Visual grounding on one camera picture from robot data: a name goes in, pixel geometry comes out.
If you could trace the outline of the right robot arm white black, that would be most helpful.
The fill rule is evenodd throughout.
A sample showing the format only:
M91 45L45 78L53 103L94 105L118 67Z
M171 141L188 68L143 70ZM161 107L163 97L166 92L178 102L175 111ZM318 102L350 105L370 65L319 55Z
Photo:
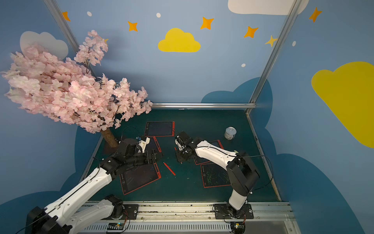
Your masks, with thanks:
M251 208L246 202L261 174L246 152L236 153L221 149L200 137L191 138L184 131L175 137L175 144L177 160L180 163L199 157L227 171L233 191L225 206L213 206L216 219L253 218Z

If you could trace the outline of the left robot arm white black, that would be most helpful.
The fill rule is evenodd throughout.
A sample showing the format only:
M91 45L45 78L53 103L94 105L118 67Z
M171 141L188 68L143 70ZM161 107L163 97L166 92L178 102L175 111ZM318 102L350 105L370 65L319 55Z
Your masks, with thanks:
M148 147L148 137L136 140L126 138L118 150L100 162L82 182L45 208L35 207L26 219L27 234L77 234L105 218L123 219L128 212L123 201L109 195L84 211L78 209L99 190L124 172L137 166L154 165L162 153Z

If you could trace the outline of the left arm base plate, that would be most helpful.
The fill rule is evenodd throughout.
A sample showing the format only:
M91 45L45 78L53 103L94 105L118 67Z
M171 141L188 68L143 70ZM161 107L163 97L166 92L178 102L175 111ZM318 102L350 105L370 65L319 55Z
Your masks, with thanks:
M116 219L118 220L135 220L138 215L138 204L122 204L119 207Z

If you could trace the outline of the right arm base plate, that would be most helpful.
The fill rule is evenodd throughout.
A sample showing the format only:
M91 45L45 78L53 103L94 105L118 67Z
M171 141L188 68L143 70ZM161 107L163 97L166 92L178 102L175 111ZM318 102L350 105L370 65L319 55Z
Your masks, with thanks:
M240 210L227 204L214 204L212 207L216 219L253 219L254 214L249 203L245 203Z

